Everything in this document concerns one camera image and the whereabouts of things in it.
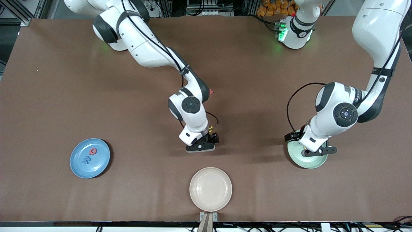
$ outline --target tabletop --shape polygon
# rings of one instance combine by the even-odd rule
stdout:
[[[92,20],[33,19],[21,28],[0,81],[0,220],[198,220],[189,195],[204,167],[224,170],[233,194],[222,221],[392,221],[412,214],[412,65],[402,53],[379,117],[330,139],[338,153],[313,170],[295,166],[283,136],[286,103],[309,82],[365,89],[373,62],[351,34],[354,17],[320,17],[300,50],[252,17],[151,19],[214,93],[213,152],[186,153],[167,100],[172,67],[145,68],[99,40]],[[290,105],[302,126],[321,86]],[[101,138],[109,169],[75,176],[74,147]]]

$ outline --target red object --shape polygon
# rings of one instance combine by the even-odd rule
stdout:
[[[94,155],[94,154],[96,154],[97,153],[97,149],[96,148],[92,148],[92,149],[90,149],[90,151],[89,151],[89,155]]]

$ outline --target black strap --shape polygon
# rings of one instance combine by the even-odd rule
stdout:
[[[185,75],[185,74],[188,74],[190,70],[191,70],[190,66],[189,66],[189,65],[186,65],[186,66],[182,69],[182,71],[179,72],[179,74],[180,74],[181,76],[183,76],[183,75]]]
[[[393,77],[395,75],[394,69],[382,69],[382,68],[373,68],[372,74],[374,75],[381,75],[381,76],[390,76]]]
[[[193,96],[192,92],[185,87],[181,87],[180,90],[184,92],[188,97]]]
[[[297,18],[297,15],[296,15],[295,17],[293,17],[293,18],[296,20],[297,23],[299,23],[299,24],[302,25],[302,26],[312,26],[312,25],[314,25],[314,24],[316,23],[316,21],[313,22],[313,23],[304,23],[304,22],[300,21],[300,20]]]
[[[134,12],[134,11],[131,11],[131,10],[123,11],[123,13],[120,15],[120,17],[119,17],[119,19],[117,20],[117,23],[116,23],[116,31],[117,31],[118,35],[120,35],[120,33],[119,33],[120,23],[128,16],[139,16],[140,18],[143,19],[143,17],[137,12]]]
[[[295,18],[296,18],[296,17],[293,17],[292,20],[290,21],[290,28],[291,28],[291,30],[296,34],[296,36],[297,36],[298,38],[304,38],[304,37],[306,37],[306,36],[309,34],[309,32],[312,30],[313,27],[311,27],[311,28],[309,28],[309,29],[307,29],[307,30],[299,29],[299,28],[297,28],[297,27],[295,26],[295,21],[294,21]]]

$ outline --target metal clamp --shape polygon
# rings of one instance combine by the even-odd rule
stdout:
[[[187,65],[182,69],[182,71],[179,72],[179,74],[180,74],[181,76],[183,76],[183,75],[185,75],[185,74],[188,74],[191,69],[192,69],[192,68],[187,64]]]
[[[200,224],[197,228],[198,232],[212,232],[213,231],[213,222],[218,219],[218,213],[200,213]]]

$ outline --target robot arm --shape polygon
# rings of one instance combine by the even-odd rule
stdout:
[[[173,49],[163,45],[149,28],[149,15],[140,0],[117,0],[106,3],[107,9],[95,17],[93,30],[114,50],[128,50],[142,66],[148,68],[172,66],[187,80],[187,85],[170,96],[168,107],[173,116],[186,123],[179,138],[189,146],[187,151],[213,150],[196,144],[201,138],[208,140],[208,120],[203,106],[209,98],[209,88]]]
[[[278,40],[292,49],[302,48],[310,39],[313,26],[321,14],[322,0],[295,0],[299,9],[295,16],[288,16],[277,24],[281,31]]]
[[[315,102],[317,114],[300,132],[285,136],[287,142],[297,140],[307,149],[303,156],[326,154],[321,145],[330,137],[350,129],[356,122],[367,122],[379,115],[400,54],[400,24],[409,7],[410,0],[365,1],[352,33],[374,61],[368,86],[360,90],[332,82],[319,91]]]

